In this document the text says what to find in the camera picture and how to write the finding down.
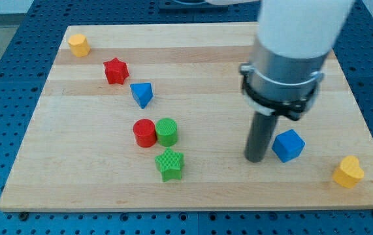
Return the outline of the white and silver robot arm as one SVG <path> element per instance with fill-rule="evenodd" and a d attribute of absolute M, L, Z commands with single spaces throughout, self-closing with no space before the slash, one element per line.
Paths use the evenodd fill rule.
<path fill-rule="evenodd" d="M 261 0 L 242 92 L 258 114 L 298 120 L 313 105 L 326 56 L 353 0 Z"/>

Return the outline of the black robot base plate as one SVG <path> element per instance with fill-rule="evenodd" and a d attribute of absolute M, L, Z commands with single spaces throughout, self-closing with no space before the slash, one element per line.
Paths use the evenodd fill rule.
<path fill-rule="evenodd" d="M 160 12 L 200 12 L 206 10 L 227 10 L 226 5 L 212 5 L 205 0 L 157 0 Z"/>

